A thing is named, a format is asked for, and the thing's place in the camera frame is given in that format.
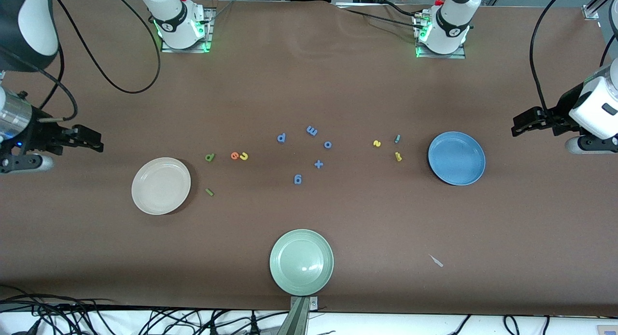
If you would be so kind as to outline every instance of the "brown tablecloth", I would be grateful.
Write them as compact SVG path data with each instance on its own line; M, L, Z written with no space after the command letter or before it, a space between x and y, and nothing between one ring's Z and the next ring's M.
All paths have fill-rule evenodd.
M153 47L124 5L64 1L113 80L148 84ZM540 12L481 8L467 59L439 60L415 57L408 27L327 3L235 2L211 53L162 54L152 89L125 95L55 4L75 123L101 132L105 152L66 148L52 172L0 179L0 281L117 304L285 309L270 249L307 228L334 250L318 293L327 310L616 315L618 158L571 155L549 131L510 135L512 117L538 105L528 43ZM596 69L603 46L579 9L547 14L535 55L550 105ZM3 85L34 104L51 87L26 73ZM61 91L48 110L70 112ZM450 130L485 150L485 175L469 187L428 166L429 143ZM173 214L149 216L131 183L162 156L187 164L192 191Z

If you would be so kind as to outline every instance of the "white floor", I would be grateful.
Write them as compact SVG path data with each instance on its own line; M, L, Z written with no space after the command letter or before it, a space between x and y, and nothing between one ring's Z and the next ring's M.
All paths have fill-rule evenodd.
M188 311L179 311L174 316L179 318ZM256 316L262 317L272 313L271 311L256 312ZM201 311L201 319L206 322L210 319L210 311ZM232 311L219 319L218 324L223 324L241 317L249 317L250 311ZM116 335L137 335L150 317L149 311L103 311L102 316ZM111 332L104 327L96 313L91 313L95 330L100 335L110 335ZM386 314L360 314L360 313L311 313L309 330L307 335L324 335L332 332L334 335L450 335L452 334L465 316L460 315L386 315ZM275 316L260 321L260 329L268 329L280 326L285 315ZM2 313L0 315L0 335L11 335L18 331L27 331L37 318L28 312ZM199 324L198 317L194 314L187 318L188 321ZM544 317L516 317L521 335L541 335ZM165 319L157 324L150 332L151 335L160 335L164 329L174 321ZM223 328L217 328L220 335L232 333L247 321L238 322ZM62 331L69 332L66 326L62 326L60 320L58 327ZM614 329L601 329L597 326L614 326ZM618 330L618 320L601 318L566 318L552 317L547 330L547 335L609 335L605 331ZM194 332L188 326L176 326L170 329L168 335L191 335ZM501 316L472 316L462 329L461 335L509 335L503 326ZM51 327L41 325L38 335L53 335Z

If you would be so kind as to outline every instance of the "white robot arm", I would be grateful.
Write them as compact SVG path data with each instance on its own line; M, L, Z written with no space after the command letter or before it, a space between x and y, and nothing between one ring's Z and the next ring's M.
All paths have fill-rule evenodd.
M51 0L0 0L0 71L38 71L48 67L59 49ZM62 155L63 148L103 151L101 134L85 126L63 128L51 115L31 106L24 91L0 86L0 174L37 172L53 167L40 150ZM14 148L20 152L12 153Z
M450 54L465 42L481 0L446 0L429 9L430 23L419 40L437 54Z
M618 0L613 0L609 19L618 36ZM618 153L618 59L598 69L560 97L554 108L534 107L513 119L512 135L551 128L554 136L578 132L565 143L573 154Z
M204 8L190 0L143 0L159 35L174 49L186 49L206 36Z

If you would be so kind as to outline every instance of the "plate rim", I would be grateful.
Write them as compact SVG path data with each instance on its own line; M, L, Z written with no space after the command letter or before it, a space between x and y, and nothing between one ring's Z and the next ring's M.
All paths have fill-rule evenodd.
M464 136L468 137L469 139L473 140L474 143L477 144L479 150L481 150L481 155L483 157L483 169L481 170L479 175L473 181L470 181L469 183L457 184L457 183L453 183L452 181L447 181L446 179L444 179L444 177L442 177L441 175L439 175L435 171L434 165L433 165L433 163L431 161L430 153L431 153L432 147L435 147L435 141L438 140L443 135L450 135L450 134L464 135ZM442 132L439 135L437 135L433 140L431 140L431 143L429 144L429 148L427 150L427 159L429 161L429 165L430 165L430 168L431 168L431 171L433 172L433 174L435 174L438 178L440 178L445 183L448 183L450 185L455 185L455 186L458 186L458 187L463 187L463 186L466 186L466 185L471 185L473 183L476 183L479 179L481 179L481 177L483 177L483 174L485 174L485 168L487 166L487 159L486 159L486 156L485 156L485 151L483 150L483 147L481 146L481 144L476 139L474 139L474 137L468 135L467 133L461 132L461 131L446 131L446 132Z
M168 210L167 212L153 213L151 211L145 210L144 208L142 208L140 205L137 204L137 201L135 201L135 185L137 183L139 183L139 179L138 179L137 176L140 174L140 172L144 168L147 168L147 167L151 166L152 164L160 163L161 161L173 161L175 164L180 166L181 170L183 170L183 172L185 172L187 174L187 176L188 176L188 187L187 187L186 193L183 195L183 200L176 207ZM135 204L135 206L137 208L139 208L139 210L141 210L142 212L144 212L146 214L150 214L152 216L161 216L163 214L168 214L168 213L172 212L173 210L176 210L178 207L180 207L187 200L187 197L188 197L190 191L191 191L191 173L189 172L187 166L182 161L180 161L179 159L175 159L174 157L167 157L167 156L157 157L157 159L152 159L152 160L148 161L147 163L143 164L143 166L141 166L140 169L137 170L137 172L135 173L135 176L133 177L133 182L131 183L131 198L133 199L133 203Z
M280 266L281 266L281 261L280 261L280 260L278 260L278 259L276 258L276 257L280 254L281 250L275 251L276 246L277 246L277 245L281 242L281 240L283 240L283 239L285 239L285 238L287 238L287 237L289 237L289 236L292 236L292 235L294 235L294 234L298 234L298 233L300 233L300 232L306 232L306 233L308 233L308 234L310 234L310 235L314 236L315 238L318 238L319 240L322 240L324 243L326 243L327 251L326 251L326 252L323 252L323 253L326 253L326 254L327 254L327 256L329 256L329 257L330 257L330 260L331 260L331 266L330 266L330 269L328 269L327 276L326 276L326 278L324 279L324 282L323 282L323 283L321 283L320 288L318 288L316 291L313 291L312 293L309 293L309 294L304 295L304 296L307 296L307 295L313 295L313 294L316 294L318 291L322 290L322 288L324 288L324 286L326 286L326 285L327 285L327 283L329 282L329 280L330 280L330 279L331 279L331 277L333 276L333 271L334 271L334 267L335 267L335 256L334 256L334 254L333 254L333 247L331 247L331 244L330 244L330 243L328 243L328 241L324 238L324 236L320 235L320 233L315 232L314 230L310 230L310 229L294 229L294 230L290 230L290 231L288 231L288 232L285 232L285 234L283 234L282 236L280 236L280 238L278 238L278 239L276 240L276 242L274 243L274 245L272 245L272 249L271 249L271 253L270 253L270 258L269 258L269 269L270 269L270 272L271 272L272 279L274 280L274 282L276 283L276 285L277 285L279 288L281 288L281 290L283 290L283 291L285 291L286 293L291 294L291 295L301 296L301 295L298 295L298 294L296 293L296 291L291 291L291 290L289 290L289 289L287 289L287 288L282 287L282 286L280 285L280 280L278 280L277 278L275 278L275 275L273 274L274 268L275 268L275 267L277 267L277 266L278 266L278 267L280 267Z

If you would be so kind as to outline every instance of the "small white debris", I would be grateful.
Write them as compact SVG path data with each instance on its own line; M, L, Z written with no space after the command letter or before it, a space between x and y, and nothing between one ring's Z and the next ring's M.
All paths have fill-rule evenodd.
M431 259L433 259L433 262L437 264L437 266L444 267L444 264L440 263L438 259L434 258L431 254L429 254L429 256L431 257Z

